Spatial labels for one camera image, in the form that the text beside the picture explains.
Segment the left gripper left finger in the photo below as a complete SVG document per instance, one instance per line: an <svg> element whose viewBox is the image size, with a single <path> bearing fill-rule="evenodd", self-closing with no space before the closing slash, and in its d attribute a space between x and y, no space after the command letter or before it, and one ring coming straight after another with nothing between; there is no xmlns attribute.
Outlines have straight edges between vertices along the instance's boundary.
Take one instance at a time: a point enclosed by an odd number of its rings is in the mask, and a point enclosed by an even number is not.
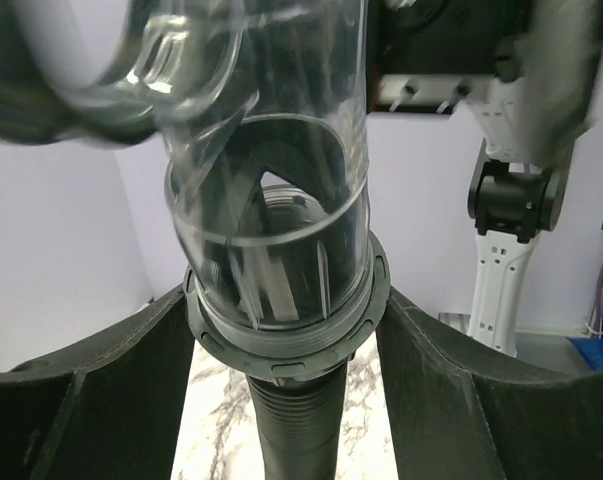
<svg viewBox="0 0 603 480"><path fill-rule="evenodd" d="M183 290L0 373L0 479L167 479L194 337Z"/></svg>

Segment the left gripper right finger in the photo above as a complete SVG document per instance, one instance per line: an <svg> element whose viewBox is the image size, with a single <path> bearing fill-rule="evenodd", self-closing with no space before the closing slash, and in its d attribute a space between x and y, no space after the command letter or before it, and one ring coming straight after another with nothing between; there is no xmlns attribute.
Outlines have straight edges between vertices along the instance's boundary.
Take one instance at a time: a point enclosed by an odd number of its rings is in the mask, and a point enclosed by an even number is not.
<svg viewBox="0 0 603 480"><path fill-rule="evenodd" d="M603 371L501 354L392 292L376 331L402 479L603 479Z"/></svg>

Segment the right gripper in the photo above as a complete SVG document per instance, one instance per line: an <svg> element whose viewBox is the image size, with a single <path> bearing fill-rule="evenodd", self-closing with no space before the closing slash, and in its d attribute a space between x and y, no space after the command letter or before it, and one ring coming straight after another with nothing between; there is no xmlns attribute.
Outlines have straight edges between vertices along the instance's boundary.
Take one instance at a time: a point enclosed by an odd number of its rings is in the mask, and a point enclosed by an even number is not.
<svg viewBox="0 0 603 480"><path fill-rule="evenodd" d="M450 105L475 79L515 81L506 162L561 168L589 127L603 57L603 1L370 1L367 111L433 114L443 95L413 83L382 98L384 79L455 80Z"/></svg>

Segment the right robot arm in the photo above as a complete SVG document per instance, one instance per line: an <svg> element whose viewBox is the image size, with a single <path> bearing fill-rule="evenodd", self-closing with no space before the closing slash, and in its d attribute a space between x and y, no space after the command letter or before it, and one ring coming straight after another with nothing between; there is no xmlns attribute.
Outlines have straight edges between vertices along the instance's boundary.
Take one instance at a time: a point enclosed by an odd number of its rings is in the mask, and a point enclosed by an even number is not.
<svg viewBox="0 0 603 480"><path fill-rule="evenodd" d="M374 1L368 107L472 112L468 193L478 252L466 333L506 355L530 257L561 213L603 57L603 1Z"/></svg>

